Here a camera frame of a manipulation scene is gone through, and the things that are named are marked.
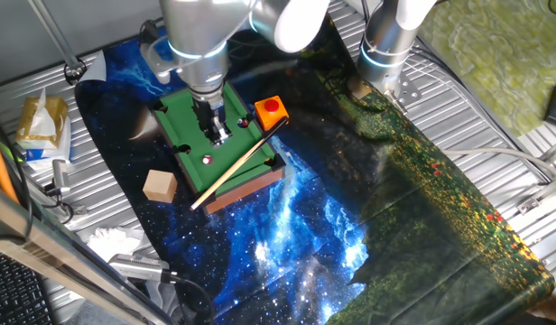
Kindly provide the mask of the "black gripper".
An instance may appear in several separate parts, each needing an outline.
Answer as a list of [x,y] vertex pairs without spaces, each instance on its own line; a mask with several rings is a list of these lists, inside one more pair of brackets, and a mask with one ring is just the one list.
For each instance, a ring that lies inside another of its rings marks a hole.
[[199,122],[199,128],[215,146],[222,145],[229,137],[231,131],[225,123],[225,101],[221,95],[208,98],[194,97],[193,111]]

